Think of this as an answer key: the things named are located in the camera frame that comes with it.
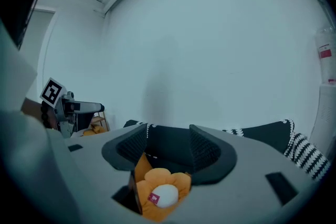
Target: orange flower plush toy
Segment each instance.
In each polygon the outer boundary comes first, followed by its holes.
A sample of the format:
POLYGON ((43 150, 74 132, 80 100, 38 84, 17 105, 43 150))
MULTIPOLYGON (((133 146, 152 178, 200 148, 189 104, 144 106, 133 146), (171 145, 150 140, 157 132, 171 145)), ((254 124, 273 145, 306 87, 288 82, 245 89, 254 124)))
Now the orange flower plush toy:
POLYGON ((92 130, 87 130, 87 131, 83 132, 83 136, 94 135, 94 134, 102 134, 102 133, 106 132, 106 130, 102 126, 92 124, 91 127, 92 127, 92 130))
POLYGON ((164 220, 187 196, 191 178, 183 173, 171 174, 165 168, 155 168, 137 182, 142 215, 160 222, 164 220))

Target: black and white striped cushion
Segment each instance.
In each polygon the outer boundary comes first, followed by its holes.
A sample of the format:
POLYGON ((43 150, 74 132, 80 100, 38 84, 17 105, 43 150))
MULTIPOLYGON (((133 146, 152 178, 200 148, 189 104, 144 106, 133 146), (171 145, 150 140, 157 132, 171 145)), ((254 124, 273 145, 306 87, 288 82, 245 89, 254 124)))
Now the black and white striped cushion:
POLYGON ((293 133, 284 156, 316 181, 321 180, 330 167, 330 163, 323 154, 302 134, 293 133))

